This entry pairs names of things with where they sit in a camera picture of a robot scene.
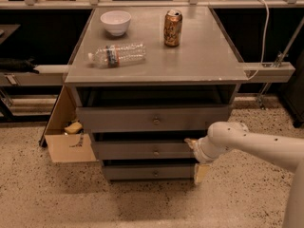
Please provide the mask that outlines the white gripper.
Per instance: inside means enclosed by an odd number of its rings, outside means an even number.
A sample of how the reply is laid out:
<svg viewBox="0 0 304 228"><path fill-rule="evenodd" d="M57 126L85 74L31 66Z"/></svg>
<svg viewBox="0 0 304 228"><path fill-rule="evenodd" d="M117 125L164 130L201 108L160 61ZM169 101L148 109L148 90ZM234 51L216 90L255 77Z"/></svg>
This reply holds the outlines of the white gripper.
<svg viewBox="0 0 304 228"><path fill-rule="evenodd" d="M200 139L190 139L186 138L184 140L188 146L193 150L194 156L199 163L195 164L194 172L194 184L198 185L202 182L203 178L210 169L209 164L214 160L218 159L220 155L229 152L227 147L221 147L214 145L208 137L203 137Z"/></svg>

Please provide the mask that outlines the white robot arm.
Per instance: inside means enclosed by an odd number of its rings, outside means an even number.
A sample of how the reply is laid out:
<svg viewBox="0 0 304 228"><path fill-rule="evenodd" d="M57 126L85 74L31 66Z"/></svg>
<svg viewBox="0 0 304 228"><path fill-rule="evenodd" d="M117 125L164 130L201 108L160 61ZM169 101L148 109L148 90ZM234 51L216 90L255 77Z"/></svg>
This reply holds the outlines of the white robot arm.
<svg viewBox="0 0 304 228"><path fill-rule="evenodd" d="M212 123L205 137L184 140L199 164L210 164L232 149L251 154L294 174L282 228L304 228L304 140L250 132L244 123Z"/></svg>

